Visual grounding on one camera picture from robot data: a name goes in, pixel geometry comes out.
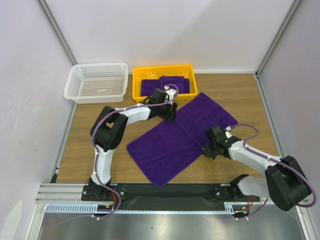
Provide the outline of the purple towel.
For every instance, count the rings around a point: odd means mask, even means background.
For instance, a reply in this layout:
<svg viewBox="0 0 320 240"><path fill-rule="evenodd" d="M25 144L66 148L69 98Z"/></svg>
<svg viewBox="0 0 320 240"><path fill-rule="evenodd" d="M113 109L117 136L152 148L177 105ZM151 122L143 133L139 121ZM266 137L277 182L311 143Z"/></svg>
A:
<svg viewBox="0 0 320 240"><path fill-rule="evenodd" d="M185 78L183 76L161 76L159 78L160 86L165 89L168 84L174 84L177 86L180 94L185 93Z"/></svg>
<svg viewBox="0 0 320 240"><path fill-rule="evenodd" d="M209 141L206 130L236 124L230 113L201 92L176 112L174 121L162 121L126 149L146 178L161 188L202 154Z"/></svg>
<svg viewBox="0 0 320 240"><path fill-rule="evenodd" d="M190 80L188 78L185 78L183 80L184 88L182 91L179 91L180 94L189 94L190 93ZM140 90L140 96L146 97L146 96L152 96L155 89L163 89L161 87L161 82L159 79L143 79L141 81L141 90Z"/></svg>

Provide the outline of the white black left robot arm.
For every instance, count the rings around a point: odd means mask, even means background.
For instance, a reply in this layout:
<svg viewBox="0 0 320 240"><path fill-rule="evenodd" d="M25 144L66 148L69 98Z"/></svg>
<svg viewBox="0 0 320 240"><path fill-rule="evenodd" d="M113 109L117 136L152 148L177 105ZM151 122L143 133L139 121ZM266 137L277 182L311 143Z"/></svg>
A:
<svg viewBox="0 0 320 240"><path fill-rule="evenodd" d="M88 180L88 194L93 194L95 201L109 197L112 189L111 163L115 149L123 139L128 125L159 117L172 122L176 119L179 89L169 83L164 89L157 88L153 95L143 101L128 107L113 108L106 106L101 111L90 130L91 143L94 147L94 167Z"/></svg>

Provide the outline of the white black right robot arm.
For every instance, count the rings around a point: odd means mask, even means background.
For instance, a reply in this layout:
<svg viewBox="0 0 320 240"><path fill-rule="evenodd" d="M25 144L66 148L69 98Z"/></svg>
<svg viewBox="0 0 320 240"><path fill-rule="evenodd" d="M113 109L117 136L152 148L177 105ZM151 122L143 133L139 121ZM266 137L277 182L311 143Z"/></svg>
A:
<svg viewBox="0 0 320 240"><path fill-rule="evenodd" d="M243 174L233 181L230 195L236 201L242 201L249 195L270 199L279 209L289 211L308 196L313 196L310 208L317 202L317 194L306 178L298 161L287 155L285 157L267 154L248 144L248 139L242 140L231 134L233 126L222 128L215 125L205 131L208 142L202 147L202 152L209 158L222 156L241 162L264 178Z"/></svg>

